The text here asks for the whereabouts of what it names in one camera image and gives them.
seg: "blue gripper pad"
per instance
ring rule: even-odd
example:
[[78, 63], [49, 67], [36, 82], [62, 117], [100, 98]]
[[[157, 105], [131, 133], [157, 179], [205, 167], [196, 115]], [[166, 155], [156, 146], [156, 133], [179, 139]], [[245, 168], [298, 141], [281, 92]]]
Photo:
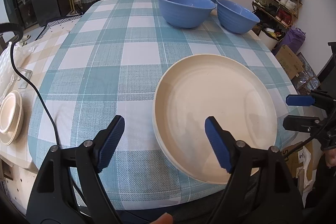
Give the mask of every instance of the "blue gripper pad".
[[315, 99], [310, 95], [288, 95], [286, 104], [288, 106], [311, 106], [315, 103]]
[[119, 121], [108, 135], [105, 143], [98, 153], [97, 169], [101, 172], [104, 168], [109, 166], [113, 153], [121, 139], [125, 130], [125, 119], [120, 117]]
[[219, 165], [226, 169], [228, 173], [231, 173], [232, 164], [230, 161], [230, 152], [211, 121], [211, 117], [206, 118], [204, 127], [205, 133], [210, 141], [213, 151], [215, 152]]

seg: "red shoe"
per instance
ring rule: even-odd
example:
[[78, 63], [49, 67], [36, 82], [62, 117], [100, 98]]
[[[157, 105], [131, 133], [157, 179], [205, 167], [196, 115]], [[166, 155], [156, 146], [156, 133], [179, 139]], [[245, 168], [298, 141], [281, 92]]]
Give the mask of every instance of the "red shoe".
[[279, 9], [278, 12], [277, 12], [277, 15], [275, 16], [275, 18], [281, 22], [281, 20], [284, 18], [284, 11]]
[[284, 24], [286, 27], [288, 27], [292, 23], [292, 16], [285, 11], [283, 11], [283, 13], [284, 13], [284, 16], [283, 16], [281, 23]]

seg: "metal screw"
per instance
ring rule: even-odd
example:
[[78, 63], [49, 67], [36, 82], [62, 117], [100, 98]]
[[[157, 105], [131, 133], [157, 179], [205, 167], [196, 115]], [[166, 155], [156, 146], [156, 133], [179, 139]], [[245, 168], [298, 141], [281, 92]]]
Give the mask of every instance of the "metal screw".
[[279, 148], [277, 148], [276, 146], [271, 146], [271, 151], [274, 152], [274, 153], [277, 153], [279, 152]]
[[92, 143], [93, 143], [92, 140], [87, 140], [87, 141], [84, 142], [84, 146], [85, 147], [90, 147], [92, 145]]
[[52, 147], [50, 147], [51, 152], [55, 152], [55, 151], [57, 151], [57, 149], [58, 149], [57, 145], [53, 145]]
[[237, 144], [238, 147], [242, 148], [242, 147], [245, 146], [246, 143], [243, 142], [243, 141], [237, 141], [236, 144]]

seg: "stacked beige plates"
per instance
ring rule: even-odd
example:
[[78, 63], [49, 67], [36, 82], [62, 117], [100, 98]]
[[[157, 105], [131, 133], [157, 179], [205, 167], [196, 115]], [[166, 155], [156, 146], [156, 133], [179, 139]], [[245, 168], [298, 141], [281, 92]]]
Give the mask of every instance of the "stacked beige plates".
[[226, 184], [230, 177], [205, 134], [209, 116], [253, 148], [268, 149], [275, 143], [275, 108], [253, 72], [220, 55], [184, 58], [165, 72], [157, 86], [153, 125], [166, 157], [194, 179]]
[[22, 96], [17, 90], [10, 92], [0, 107], [0, 140], [10, 145], [21, 131], [23, 123]]

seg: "blue and white plaid tablecloth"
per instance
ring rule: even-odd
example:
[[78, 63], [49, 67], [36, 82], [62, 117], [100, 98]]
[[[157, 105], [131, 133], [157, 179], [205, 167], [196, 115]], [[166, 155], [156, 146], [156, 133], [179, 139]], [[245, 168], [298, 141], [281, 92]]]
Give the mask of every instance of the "blue and white plaid tablecloth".
[[[296, 94], [272, 53], [252, 31], [224, 30], [216, 16], [196, 29], [176, 29], [161, 16], [157, 0], [102, 0], [73, 27], [46, 72], [40, 93], [53, 116], [63, 148], [93, 139], [116, 114], [125, 132], [110, 165], [100, 174], [115, 209], [176, 205], [224, 188], [198, 182], [164, 156], [152, 126], [152, 100], [163, 73], [192, 54], [224, 55], [245, 65], [267, 87], [278, 116], [276, 145], [293, 132], [283, 118], [302, 114], [285, 98]], [[29, 151], [37, 165], [55, 144], [53, 127], [37, 99], [29, 124]], [[77, 182], [78, 176], [73, 170]]]

